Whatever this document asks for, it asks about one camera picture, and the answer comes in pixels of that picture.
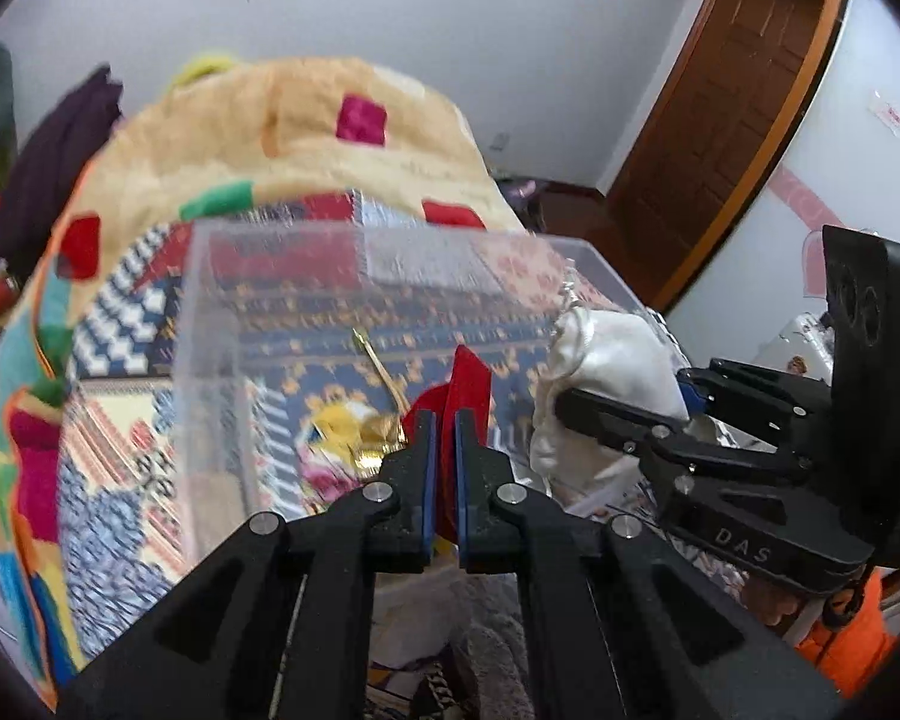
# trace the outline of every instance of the patterned blanket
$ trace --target patterned blanket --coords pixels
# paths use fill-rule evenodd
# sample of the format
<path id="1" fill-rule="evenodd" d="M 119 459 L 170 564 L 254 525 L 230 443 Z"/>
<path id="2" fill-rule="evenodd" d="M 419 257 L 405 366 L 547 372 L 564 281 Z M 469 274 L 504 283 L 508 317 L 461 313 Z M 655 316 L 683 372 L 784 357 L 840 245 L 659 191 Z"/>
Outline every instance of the patterned blanket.
<path id="1" fill-rule="evenodd" d="M 490 229 L 520 229 L 456 106 L 354 59 L 243 66 L 173 91 L 84 172 L 0 342 L 0 591 L 49 706 L 84 665 L 56 502 L 74 326 L 155 225 L 348 187 L 418 217 L 434 199 L 472 209 Z M 74 230 L 93 237 L 95 263 L 63 255 Z"/>

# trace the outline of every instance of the transparent plastic box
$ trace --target transparent plastic box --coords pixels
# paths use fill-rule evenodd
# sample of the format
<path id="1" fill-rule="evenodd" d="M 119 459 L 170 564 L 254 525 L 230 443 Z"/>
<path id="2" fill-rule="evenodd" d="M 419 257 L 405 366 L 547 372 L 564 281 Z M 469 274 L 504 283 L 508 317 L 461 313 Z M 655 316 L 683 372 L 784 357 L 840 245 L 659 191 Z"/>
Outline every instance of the transparent plastic box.
<path id="1" fill-rule="evenodd" d="M 353 326 L 373 338 L 396 322 L 410 327 L 404 335 L 410 343 L 427 334 L 464 338 L 457 325 L 480 326 L 497 313 L 552 319 L 568 260 L 586 302 L 645 314 L 600 254 L 573 239 L 426 225 L 204 220 L 188 256 L 173 391 L 178 502 L 191 565 L 272 504 L 261 482 L 271 470 L 261 467 L 253 410 L 264 408 L 262 418 L 276 421 L 281 413 L 279 403 L 251 403 L 261 371 L 287 370 L 274 397 L 292 403 L 307 396 L 293 389 L 293 372 L 317 359 L 307 356 L 311 348 L 330 361 L 322 364 L 330 377 L 336 365 L 365 360 L 353 344 Z M 288 451 L 295 429 L 281 428 Z M 307 514 L 292 503 L 284 509 L 285 517 Z"/>

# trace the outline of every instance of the blue and white pattern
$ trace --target blue and white pattern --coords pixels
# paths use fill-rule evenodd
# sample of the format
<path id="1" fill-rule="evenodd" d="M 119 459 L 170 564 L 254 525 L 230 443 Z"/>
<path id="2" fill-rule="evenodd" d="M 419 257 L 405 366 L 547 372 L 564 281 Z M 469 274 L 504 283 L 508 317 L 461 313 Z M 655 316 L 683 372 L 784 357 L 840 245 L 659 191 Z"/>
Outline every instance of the blue and white pattern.
<path id="1" fill-rule="evenodd" d="M 257 470 L 260 484 L 274 497 L 274 507 L 285 519 L 306 517 L 300 503 L 299 459 L 293 436 L 299 424 L 290 417 L 290 397 L 265 377 L 248 385 L 255 454 L 265 465 Z"/>
<path id="2" fill-rule="evenodd" d="M 158 389 L 154 392 L 154 432 L 163 436 L 176 423 L 176 405 L 172 389 Z"/>
<path id="3" fill-rule="evenodd" d="M 60 456 L 60 551 L 80 649 L 94 658 L 159 601 L 170 582 L 137 559 L 143 490 L 87 493 L 86 477 Z"/>
<path id="4" fill-rule="evenodd" d="M 169 231 L 170 225 L 159 224 L 136 240 L 74 327 L 72 365 L 68 367 L 72 381 L 149 372 L 148 352 L 164 322 L 168 284 L 161 280 L 136 292 L 133 285 Z"/>

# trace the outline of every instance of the metal screw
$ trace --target metal screw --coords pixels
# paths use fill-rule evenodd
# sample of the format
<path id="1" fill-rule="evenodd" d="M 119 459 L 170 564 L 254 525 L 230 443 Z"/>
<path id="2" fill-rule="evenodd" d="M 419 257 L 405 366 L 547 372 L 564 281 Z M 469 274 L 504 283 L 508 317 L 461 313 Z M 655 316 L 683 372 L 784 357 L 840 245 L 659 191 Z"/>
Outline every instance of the metal screw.
<path id="1" fill-rule="evenodd" d="M 504 503 L 518 504 L 527 499 L 527 488 L 524 485 L 508 482 L 497 488 L 497 497 Z"/>
<path id="2" fill-rule="evenodd" d="M 273 512 L 260 512 L 250 517 L 250 530 L 257 536 L 269 536 L 280 527 L 280 517 Z"/>
<path id="3" fill-rule="evenodd" d="M 394 488 L 391 488 L 386 482 L 370 482 L 364 488 L 364 498 L 373 503 L 383 503 L 393 494 Z"/>
<path id="4" fill-rule="evenodd" d="M 684 495 L 689 495 L 690 493 L 692 493 L 693 484 L 693 479 L 687 476 L 685 473 L 680 474 L 676 479 L 674 479 L 674 487 L 677 488 L 677 492 Z"/>
<path id="5" fill-rule="evenodd" d="M 636 538 L 643 530 L 640 520 L 630 514 L 621 514 L 619 517 L 615 517 L 610 523 L 610 528 L 620 538 Z"/>

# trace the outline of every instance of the green patch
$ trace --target green patch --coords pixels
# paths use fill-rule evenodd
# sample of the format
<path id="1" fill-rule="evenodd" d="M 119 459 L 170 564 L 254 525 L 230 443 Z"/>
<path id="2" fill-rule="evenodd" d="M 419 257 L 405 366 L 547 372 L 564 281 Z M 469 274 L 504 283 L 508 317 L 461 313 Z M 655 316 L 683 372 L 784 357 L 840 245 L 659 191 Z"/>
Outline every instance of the green patch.
<path id="1" fill-rule="evenodd" d="M 184 221 L 203 217 L 219 217 L 235 214 L 253 207 L 253 182 L 236 181 L 204 191 L 196 200 L 180 207 L 180 218 Z"/>
<path id="2" fill-rule="evenodd" d="M 10 490 L 17 481 L 17 466 L 0 463 L 0 524 L 4 527 L 5 538 L 13 538 L 10 528 Z"/>
<path id="3" fill-rule="evenodd" d="M 37 338 L 40 341 L 40 348 L 50 362 L 50 367 L 53 367 L 53 372 L 58 376 L 63 375 L 70 358 L 70 350 L 74 345 L 74 331 L 58 325 L 41 327 L 37 330 Z"/>
<path id="4" fill-rule="evenodd" d="M 48 379 L 46 376 L 41 376 L 31 387 L 31 395 L 48 406 L 53 406 L 55 409 L 62 408 L 64 401 L 67 399 L 64 377 L 58 376 L 55 379 Z"/>

